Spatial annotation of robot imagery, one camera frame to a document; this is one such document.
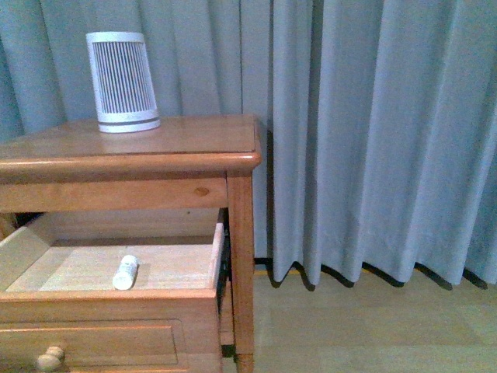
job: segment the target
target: nightstand top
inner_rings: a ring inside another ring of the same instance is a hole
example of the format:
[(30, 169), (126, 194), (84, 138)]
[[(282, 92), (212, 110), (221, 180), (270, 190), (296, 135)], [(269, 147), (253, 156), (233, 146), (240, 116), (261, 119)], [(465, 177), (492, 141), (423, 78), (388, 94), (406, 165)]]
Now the nightstand top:
[(159, 128), (131, 134), (102, 133), (96, 120), (80, 120), (0, 145), (0, 180), (253, 169), (260, 162), (252, 115), (166, 117)]

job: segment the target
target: wood knot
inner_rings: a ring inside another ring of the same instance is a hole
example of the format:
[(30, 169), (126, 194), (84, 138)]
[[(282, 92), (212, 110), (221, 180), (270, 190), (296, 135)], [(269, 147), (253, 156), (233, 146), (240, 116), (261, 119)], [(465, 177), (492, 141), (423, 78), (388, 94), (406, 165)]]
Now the wood knot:
[(205, 197), (210, 193), (210, 190), (208, 190), (207, 188), (199, 187), (195, 188), (193, 192), (199, 197)]

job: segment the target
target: wood grain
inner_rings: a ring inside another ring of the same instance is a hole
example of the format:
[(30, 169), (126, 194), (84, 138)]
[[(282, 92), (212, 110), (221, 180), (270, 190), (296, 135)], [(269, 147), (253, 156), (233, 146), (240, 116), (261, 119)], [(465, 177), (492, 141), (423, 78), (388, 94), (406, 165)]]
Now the wood grain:
[(252, 174), (228, 174), (228, 213), (231, 237), (231, 276), (237, 355), (243, 355), (238, 373), (251, 372), (254, 353), (253, 271), (254, 232)]
[(256, 122), (251, 115), (173, 117), (133, 134), (98, 132), (92, 120), (73, 122), (0, 145), (0, 180), (253, 169), (261, 162)]
[[(198, 194), (198, 188), (209, 193)], [(225, 179), (0, 184), (0, 212), (226, 207)]]
[(210, 254), (210, 262), (207, 267), (209, 269), (209, 274), (207, 276), (208, 284), (207, 288), (216, 289), (217, 283), (219, 281), (219, 271), (221, 270), (221, 255), (224, 248), (224, 223), (222, 221), (223, 214), (220, 211), (219, 221), (216, 224), (216, 230), (214, 232), (213, 242), (211, 244), (212, 250)]
[[(67, 327), (68, 324), (69, 326), (79, 326), (87, 323), (86, 325), (94, 327), (113, 328), (140, 325), (139, 323), (143, 322), (140, 320), (151, 320), (150, 323), (153, 323), (160, 322), (159, 320), (173, 319), (181, 322), (184, 344), (178, 345), (175, 335), (175, 346), (179, 361), (182, 361), (182, 358), (187, 359), (188, 368), (183, 367), (180, 370), (177, 367), (170, 367), (158, 371), (221, 373), (221, 347), (215, 295), (212, 298), (191, 299), (0, 302), (0, 330), (17, 329), (20, 322), (24, 326), (26, 323), (32, 323), (34, 324), (32, 327), (43, 327), (48, 322), (55, 322), (58, 326), (63, 327)], [(150, 336), (150, 338), (148, 343), (153, 342), (154, 337)], [(112, 346), (111, 343), (107, 346), (109, 352), (112, 351)], [(106, 371), (99, 369), (99, 367), (93, 369), (89, 370)]]
[(211, 299), (214, 289), (135, 289), (133, 291), (0, 291), (0, 309), (9, 302), (119, 301), (151, 299)]
[(34, 366), (33, 357), (49, 346), (64, 351), (71, 371), (187, 367), (176, 353), (185, 348), (178, 320), (21, 323), (0, 329), (0, 355), (11, 364)]
[(235, 344), (233, 334), (233, 302), (231, 301), (231, 282), (226, 282), (221, 298), (221, 344)]
[(54, 240), (50, 219), (41, 217), (0, 242), (0, 291), (35, 263)]
[(218, 214), (218, 208), (71, 211), (50, 219), (58, 239), (179, 238), (212, 237)]
[(210, 245), (51, 247), (6, 291), (114, 291), (121, 259), (140, 260), (130, 291), (212, 289), (219, 248)]

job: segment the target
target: white pill bottle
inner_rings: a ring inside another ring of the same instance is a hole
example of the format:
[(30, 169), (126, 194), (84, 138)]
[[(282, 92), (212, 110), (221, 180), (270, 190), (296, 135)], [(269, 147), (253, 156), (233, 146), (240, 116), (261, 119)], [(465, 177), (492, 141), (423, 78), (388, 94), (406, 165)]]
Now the white pill bottle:
[(137, 276), (138, 258), (133, 255), (126, 255), (117, 268), (117, 272), (112, 279), (112, 285), (117, 290), (129, 290), (133, 287), (134, 279)]

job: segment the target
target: open drawer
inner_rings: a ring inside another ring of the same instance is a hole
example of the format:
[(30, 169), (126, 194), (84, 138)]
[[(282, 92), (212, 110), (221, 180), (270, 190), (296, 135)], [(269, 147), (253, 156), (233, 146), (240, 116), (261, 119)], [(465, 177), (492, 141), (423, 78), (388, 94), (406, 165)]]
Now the open drawer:
[(221, 372), (223, 242), (217, 209), (41, 215), (0, 243), (0, 371)]

